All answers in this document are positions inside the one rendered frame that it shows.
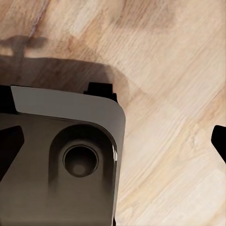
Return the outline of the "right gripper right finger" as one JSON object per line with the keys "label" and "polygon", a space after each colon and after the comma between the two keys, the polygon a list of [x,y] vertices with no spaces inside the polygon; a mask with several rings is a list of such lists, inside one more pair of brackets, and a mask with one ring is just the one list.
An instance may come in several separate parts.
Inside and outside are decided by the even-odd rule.
{"label": "right gripper right finger", "polygon": [[211,142],[226,163],[226,127],[215,126],[212,132]]}

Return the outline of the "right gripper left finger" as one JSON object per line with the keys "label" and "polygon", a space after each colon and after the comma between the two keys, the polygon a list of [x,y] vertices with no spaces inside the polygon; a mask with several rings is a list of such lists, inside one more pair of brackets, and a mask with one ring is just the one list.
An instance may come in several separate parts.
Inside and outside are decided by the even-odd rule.
{"label": "right gripper left finger", "polygon": [[0,181],[4,178],[23,144],[24,134],[20,125],[0,130]]}

